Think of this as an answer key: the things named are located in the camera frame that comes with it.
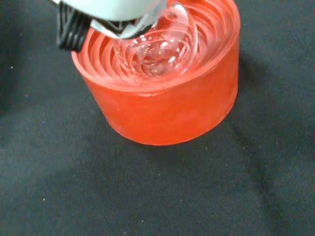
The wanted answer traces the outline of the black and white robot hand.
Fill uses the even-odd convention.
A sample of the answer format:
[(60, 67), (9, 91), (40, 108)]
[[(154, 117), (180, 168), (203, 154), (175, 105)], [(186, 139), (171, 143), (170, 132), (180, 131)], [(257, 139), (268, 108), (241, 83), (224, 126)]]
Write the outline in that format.
[(81, 51), (90, 28), (113, 39), (137, 38), (167, 8), (165, 0), (52, 0), (57, 10), (57, 46)]

